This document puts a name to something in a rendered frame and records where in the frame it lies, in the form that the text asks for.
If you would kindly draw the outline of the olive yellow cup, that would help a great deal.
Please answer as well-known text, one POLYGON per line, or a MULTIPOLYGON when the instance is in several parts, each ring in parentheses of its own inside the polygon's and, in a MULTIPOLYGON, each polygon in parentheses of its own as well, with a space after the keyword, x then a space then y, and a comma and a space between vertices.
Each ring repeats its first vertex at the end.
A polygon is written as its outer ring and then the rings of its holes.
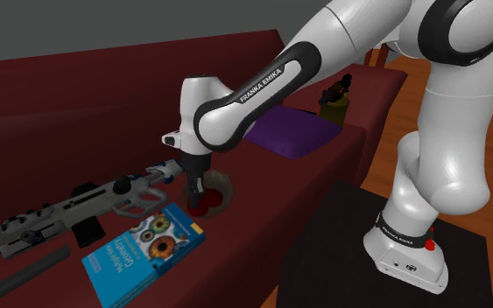
POLYGON ((344 94, 339 101, 328 102, 320 106, 319 117, 342 127, 349 108, 349 98, 344 94))

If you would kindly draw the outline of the red round object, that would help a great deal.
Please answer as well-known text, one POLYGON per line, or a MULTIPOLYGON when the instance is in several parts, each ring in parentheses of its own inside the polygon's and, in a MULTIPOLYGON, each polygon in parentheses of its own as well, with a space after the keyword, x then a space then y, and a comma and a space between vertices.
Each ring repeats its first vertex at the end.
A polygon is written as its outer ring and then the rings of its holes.
POLYGON ((223 194, 215 189, 207 189, 197 207, 192 207, 190 202, 187 202, 187 211, 193 217, 210 218, 225 209, 223 194))

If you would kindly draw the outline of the dark grey tube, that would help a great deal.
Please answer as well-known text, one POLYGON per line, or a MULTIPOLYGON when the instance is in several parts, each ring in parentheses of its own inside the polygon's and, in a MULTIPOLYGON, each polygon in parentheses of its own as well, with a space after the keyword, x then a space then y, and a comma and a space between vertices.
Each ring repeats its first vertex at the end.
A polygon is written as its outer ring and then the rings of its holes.
POLYGON ((18 287, 28 283, 34 277, 39 276, 56 264, 67 259, 71 255, 71 249, 66 244, 53 252, 24 267, 15 274, 0 281, 0 298, 14 291, 18 287))

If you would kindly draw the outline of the purple cushion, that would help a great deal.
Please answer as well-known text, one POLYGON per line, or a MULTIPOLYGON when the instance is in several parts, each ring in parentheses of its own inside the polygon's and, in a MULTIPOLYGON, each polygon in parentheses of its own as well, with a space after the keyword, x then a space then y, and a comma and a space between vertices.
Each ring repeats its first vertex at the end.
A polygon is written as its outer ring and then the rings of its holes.
POLYGON ((297 159, 318 150, 341 132, 340 126, 317 115, 276 106, 260 116, 244 138, 282 157, 297 159))

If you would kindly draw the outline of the dark red sofa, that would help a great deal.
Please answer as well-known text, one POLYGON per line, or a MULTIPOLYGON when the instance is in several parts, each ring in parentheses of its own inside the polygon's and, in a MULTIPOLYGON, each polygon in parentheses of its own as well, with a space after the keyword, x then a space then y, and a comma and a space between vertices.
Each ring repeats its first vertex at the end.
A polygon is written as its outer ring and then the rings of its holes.
MULTIPOLYGON (((276 31, 0 61, 0 224, 66 200, 83 183, 176 158, 161 137, 180 124, 183 80, 212 74, 237 88, 283 44, 276 31)), ((206 240, 129 308, 260 308, 281 260, 337 180, 360 185, 405 73, 353 65, 342 133, 291 160, 242 141, 212 166, 235 188, 231 204, 197 224, 206 240)), ((0 298, 0 308, 101 308, 72 233, 6 260, 0 281, 68 245, 64 261, 0 298)))

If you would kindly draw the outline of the blue book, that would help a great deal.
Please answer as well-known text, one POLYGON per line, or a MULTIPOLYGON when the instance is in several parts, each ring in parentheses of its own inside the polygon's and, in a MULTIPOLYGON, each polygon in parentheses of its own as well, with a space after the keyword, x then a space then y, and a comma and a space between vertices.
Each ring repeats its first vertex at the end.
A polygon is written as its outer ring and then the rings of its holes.
POLYGON ((172 203, 82 259, 102 308, 124 308, 206 240, 172 203))

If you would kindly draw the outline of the brown bowl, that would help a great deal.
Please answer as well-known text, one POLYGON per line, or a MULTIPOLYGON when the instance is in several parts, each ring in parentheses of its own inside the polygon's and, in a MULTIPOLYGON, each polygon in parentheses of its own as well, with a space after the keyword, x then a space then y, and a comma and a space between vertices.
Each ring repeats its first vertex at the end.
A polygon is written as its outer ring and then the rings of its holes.
MULTIPOLYGON (((226 209, 230 206, 234 196, 234 187, 227 174, 223 174, 216 170, 209 170, 203 176, 203 185, 205 192, 207 189, 215 189, 221 192, 223 194, 226 209)), ((189 202, 188 192, 187 189, 184 188, 180 196, 179 206, 188 213, 187 202, 189 202)))

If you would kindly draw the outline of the grey toy gun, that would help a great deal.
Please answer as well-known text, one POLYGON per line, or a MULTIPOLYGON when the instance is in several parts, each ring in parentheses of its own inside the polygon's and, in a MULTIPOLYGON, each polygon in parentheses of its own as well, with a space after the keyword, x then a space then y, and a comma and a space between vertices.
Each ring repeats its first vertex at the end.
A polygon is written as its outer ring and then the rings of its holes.
POLYGON ((104 185, 88 182, 76 187, 69 199, 11 216, 0 226, 0 256, 12 258, 69 230, 74 232, 78 245, 85 247, 104 236, 93 224, 110 211, 142 220, 168 201, 165 192, 152 186, 160 181, 172 182, 183 168, 172 159, 150 166, 146 172, 145 176, 121 176, 104 185))

